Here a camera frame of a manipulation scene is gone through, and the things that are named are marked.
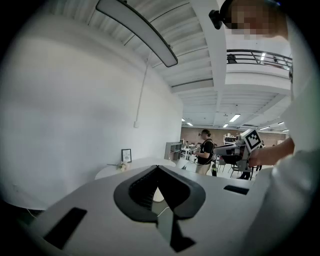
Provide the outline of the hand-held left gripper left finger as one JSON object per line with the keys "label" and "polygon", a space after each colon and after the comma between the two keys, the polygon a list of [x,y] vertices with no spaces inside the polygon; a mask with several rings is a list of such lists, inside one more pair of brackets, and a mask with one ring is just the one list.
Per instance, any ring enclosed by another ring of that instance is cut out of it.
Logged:
{"label": "hand-held left gripper left finger", "polygon": [[152,211],[154,194],[158,188],[158,166],[121,182],[114,190],[113,199],[118,209],[133,221],[156,223],[158,217]]}

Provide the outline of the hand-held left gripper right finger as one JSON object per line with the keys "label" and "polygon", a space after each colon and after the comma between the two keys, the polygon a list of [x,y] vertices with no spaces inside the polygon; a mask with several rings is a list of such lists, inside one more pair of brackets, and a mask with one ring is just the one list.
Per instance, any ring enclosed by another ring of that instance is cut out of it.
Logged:
{"label": "hand-held left gripper right finger", "polygon": [[162,165],[157,167],[158,188],[179,220],[193,218],[206,199],[204,188]]}

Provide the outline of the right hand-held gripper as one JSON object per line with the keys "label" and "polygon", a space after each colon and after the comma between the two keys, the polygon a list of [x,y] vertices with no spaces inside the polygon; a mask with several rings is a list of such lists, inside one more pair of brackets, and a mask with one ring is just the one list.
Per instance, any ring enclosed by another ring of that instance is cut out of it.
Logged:
{"label": "right hand-held gripper", "polygon": [[257,130],[251,128],[237,135],[234,144],[214,148],[213,154],[222,157],[226,164],[236,166],[240,172],[250,172],[250,155],[260,144],[261,138]]}

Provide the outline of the white curved counter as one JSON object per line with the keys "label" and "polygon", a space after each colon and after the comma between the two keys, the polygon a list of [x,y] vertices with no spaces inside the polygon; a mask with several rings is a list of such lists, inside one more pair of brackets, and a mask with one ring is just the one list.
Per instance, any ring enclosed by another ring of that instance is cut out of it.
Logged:
{"label": "white curved counter", "polygon": [[124,182],[128,178],[132,178],[136,174],[140,174],[146,171],[152,166],[169,166],[176,167],[177,163],[173,160],[167,160],[162,158],[146,157],[133,160],[131,163],[127,163],[124,166],[124,171],[121,169],[122,164],[107,164],[95,175],[95,181],[104,181],[108,185],[111,182],[115,182],[113,185],[116,188],[117,185]]}

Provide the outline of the person's right forearm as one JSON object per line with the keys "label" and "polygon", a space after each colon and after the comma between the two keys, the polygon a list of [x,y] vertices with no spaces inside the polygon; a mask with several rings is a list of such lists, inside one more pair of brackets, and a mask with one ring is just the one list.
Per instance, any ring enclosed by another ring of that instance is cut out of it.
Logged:
{"label": "person's right forearm", "polygon": [[257,148],[251,152],[249,157],[249,167],[273,166],[282,158],[294,153],[295,144],[289,137],[279,145]]}

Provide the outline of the grey shelf unit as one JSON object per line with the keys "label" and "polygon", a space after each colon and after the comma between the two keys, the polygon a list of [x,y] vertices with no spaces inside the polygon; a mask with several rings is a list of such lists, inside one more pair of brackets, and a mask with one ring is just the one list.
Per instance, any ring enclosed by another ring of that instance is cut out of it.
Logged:
{"label": "grey shelf unit", "polygon": [[165,146],[164,159],[170,161],[178,161],[182,152],[181,142],[167,142]]}

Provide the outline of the white storage rack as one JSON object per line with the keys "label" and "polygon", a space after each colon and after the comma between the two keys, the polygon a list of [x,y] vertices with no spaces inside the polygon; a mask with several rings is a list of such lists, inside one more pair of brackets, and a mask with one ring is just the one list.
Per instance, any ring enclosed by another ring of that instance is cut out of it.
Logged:
{"label": "white storage rack", "polygon": [[230,133],[227,133],[223,136],[223,145],[233,145],[235,144],[236,140],[237,140],[236,136],[233,136]]}

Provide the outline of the ceiling light panels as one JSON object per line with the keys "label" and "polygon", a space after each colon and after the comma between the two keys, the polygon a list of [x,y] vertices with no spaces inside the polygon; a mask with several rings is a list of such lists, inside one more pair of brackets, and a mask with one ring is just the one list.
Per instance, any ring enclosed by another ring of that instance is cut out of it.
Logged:
{"label": "ceiling light panels", "polygon": [[263,113],[186,113],[182,119],[183,128],[245,130],[248,128],[281,129],[284,126],[284,121],[279,116]]}

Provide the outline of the cream flower bunch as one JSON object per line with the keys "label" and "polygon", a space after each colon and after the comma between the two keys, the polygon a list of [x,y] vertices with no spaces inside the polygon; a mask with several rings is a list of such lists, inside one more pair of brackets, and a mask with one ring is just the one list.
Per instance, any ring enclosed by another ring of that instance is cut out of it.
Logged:
{"label": "cream flower bunch", "polygon": [[114,167],[117,171],[125,172],[130,169],[130,164],[127,161],[121,161],[118,164],[108,164],[108,167]]}

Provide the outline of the grey chair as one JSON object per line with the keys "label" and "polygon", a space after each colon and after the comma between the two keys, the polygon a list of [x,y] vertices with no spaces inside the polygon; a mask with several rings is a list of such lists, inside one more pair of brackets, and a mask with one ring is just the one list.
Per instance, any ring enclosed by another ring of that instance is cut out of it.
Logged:
{"label": "grey chair", "polygon": [[239,180],[250,180],[252,178],[252,170],[243,172],[234,164],[231,165],[228,173],[230,174],[230,178]]}

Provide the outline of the person's white shirt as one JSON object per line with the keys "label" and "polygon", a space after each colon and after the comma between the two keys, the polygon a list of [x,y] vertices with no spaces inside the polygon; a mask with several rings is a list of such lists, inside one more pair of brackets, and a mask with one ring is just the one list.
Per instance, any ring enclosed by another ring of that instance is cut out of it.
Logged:
{"label": "person's white shirt", "polygon": [[305,37],[286,17],[292,54],[291,103],[282,114],[294,152],[320,149],[320,69]]}

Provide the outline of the long pendant ceiling lamp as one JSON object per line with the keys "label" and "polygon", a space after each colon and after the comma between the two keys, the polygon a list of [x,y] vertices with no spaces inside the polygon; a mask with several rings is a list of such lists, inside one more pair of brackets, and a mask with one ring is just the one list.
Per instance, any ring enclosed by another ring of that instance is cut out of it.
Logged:
{"label": "long pendant ceiling lamp", "polygon": [[213,81],[213,78],[204,78],[204,79],[198,79],[198,80],[194,80],[194,81],[183,82],[183,83],[171,85],[171,88],[190,85],[190,84],[194,84],[194,83],[206,82],[206,81]]}
{"label": "long pendant ceiling lamp", "polygon": [[99,0],[95,9],[130,30],[167,67],[178,64],[178,59],[161,34],[133,7],[122,0]]}

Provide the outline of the black mezzanine railing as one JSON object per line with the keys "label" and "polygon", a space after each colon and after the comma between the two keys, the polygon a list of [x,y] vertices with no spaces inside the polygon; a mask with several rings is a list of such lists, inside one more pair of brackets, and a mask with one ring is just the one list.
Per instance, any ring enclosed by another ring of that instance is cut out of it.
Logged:
{"label": "black mezzanine railing", "polygon": [[291,57],[278,53],[253,49],[227,49],[226,64],[260,65],[289,70],[292,67]]}

